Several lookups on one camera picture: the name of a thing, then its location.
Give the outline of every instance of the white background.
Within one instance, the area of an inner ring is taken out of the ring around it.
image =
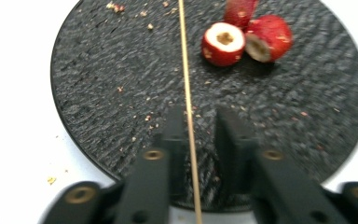
[[[323,2],[358,46],[358,0]],[[76,0],[0,1],[0,224],[38,223],[54,197],[74,182],[113,183],[73,144],[52,99],[51,51],[75,4]],[[49,176],[57,177],[52,185]],[[337,190],[339,183],[354,180],[358,181],[358,148],[324,185]],[[172,219],[187,215],[171,213]],[[195,223],[192,217],[176,222]],[[246,222],[242,215],[222,218],[205,216],[204,221]]]

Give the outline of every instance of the black slate plate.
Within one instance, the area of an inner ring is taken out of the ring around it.
[[[77,146],[118,180],[131,172],[135,155],[150,146],[168,110],[183,105],[185,97],[177,3],[117,0],[124,13],[107,9],[108,3],[80,1],[69,13],[54,46],[51,85]],[[319,1],[261,0],[255,17],[284,17],[294,33],[292,49],[276,63],[244,55],[234,66],[213,67],[200,57],[200,39],[221,20],[224,5],[224,0],[185,1],[189,66],[202,207],[242,211],[249,209],[246,195],[219,198],[214,106],[231,107],[249,121],[262,147],[291,155],[322,182],[358,141],[358,51]],[[188,194],[173,204],[191,208],[190,173],[184,178]]]

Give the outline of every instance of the red fruit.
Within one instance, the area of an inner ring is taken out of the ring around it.
[[[257,4],[258,0],[227,0],[223,21],[245,31]]]
[[[231,24],[217,22],[204,34],[201,43],[203,57],[216,66],[229,66],[241,59],[245,51],[243,31]]]
[[[276,61],[293,45],[289,25],[276,15],[266,15],[251,21],[245,37],[246,52],[262,63]]]

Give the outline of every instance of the round black board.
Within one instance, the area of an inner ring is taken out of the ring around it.
[[[185,97],[177,2],[117,0],[124,12],[108,3],[80,1],[69,13],[54,46],[51,84],[77,146],[119,180]],[[334,173],[358,141],[358,51],[334,14],[317,0],[260,0],[255,18],[284,17],[295,44],[276,63],[245,54],[219,68],[200,56],[200,40],[221,21],[225,0],[185,0],[185,6],[202,208],[249,209],[246,195],[219,198],[216,105],[231,107],[252,125],[262,148],[292,156],[309,178],[322,182]],[[190,173],[184,178],[187,195],[172,203],[191,208]]]

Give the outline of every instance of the thin wooden stick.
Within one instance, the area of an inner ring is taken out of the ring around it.
[[[183,0],[178,0],[178,1],[179,1],[180,31],[181,31],[181,40],[182,40],[183,75],[185,78],[188,138],[190,141],[191,175],[192,175],[192,179],[193,179],[193,190],[194,190],[194,207],[195,207],[195,212],[196,212],[197,224],[202,224],[201,206],[200,206],[199,173],[198,173],[198,169],[197,169],[198,166],[197,166],[196,143],[195,143],[195,139],[194,139],[194,129],[193,129],[193,115],[192,115],[191,93],[190,93],[190,78],[188,75],[185,6],[183,3]]]

